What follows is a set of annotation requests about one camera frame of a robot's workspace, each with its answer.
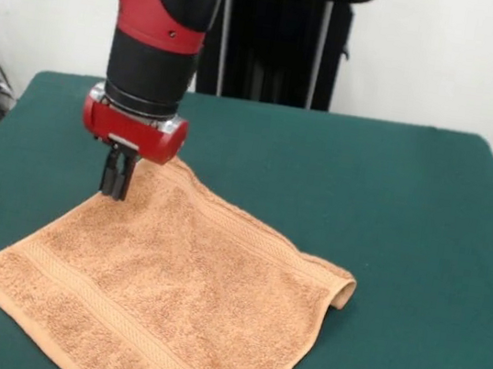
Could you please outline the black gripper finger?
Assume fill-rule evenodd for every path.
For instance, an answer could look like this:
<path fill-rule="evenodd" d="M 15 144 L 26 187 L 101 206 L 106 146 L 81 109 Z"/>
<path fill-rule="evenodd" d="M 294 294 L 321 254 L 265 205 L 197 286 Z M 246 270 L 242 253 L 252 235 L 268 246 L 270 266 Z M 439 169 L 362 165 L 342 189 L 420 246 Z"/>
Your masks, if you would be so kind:
<path fill-rule="evenodd" d="M 113 144 L 106 157 L 105 168 L 102 173 L 102 180 L 99 186 L 103 195 L 110 196 L 113 193 L 115 182 L 118 175 L 118 157 L 120 152 L 116 144 Z"/>
<path fill-rule="evenodd" d="M 123 153 L 122 168 L 118 173 L 118 178 L 115 182 L 112 197 L 117 201 L 124 201 L 128 194 L 129 185 L 133 176 L 136 164 L 138 162 L 139 155 L 133 151 Z"/>

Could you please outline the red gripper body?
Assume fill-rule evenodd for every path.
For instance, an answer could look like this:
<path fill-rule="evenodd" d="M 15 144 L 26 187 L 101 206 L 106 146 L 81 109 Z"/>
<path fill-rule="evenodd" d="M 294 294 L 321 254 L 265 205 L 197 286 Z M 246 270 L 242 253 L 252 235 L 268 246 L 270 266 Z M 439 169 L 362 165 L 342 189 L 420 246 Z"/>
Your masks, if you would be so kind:
<path fill-rule="evenodd" d="M 175 115 L 161 121 L 132 115 L 113 106 L 104 87 L 95 84 L 85 99 L 84 126 L 94 136 L 128 147 L 142 159 L 158 164 L 166 164 L 182 149 L 189 130 L 186 119 Z"/>

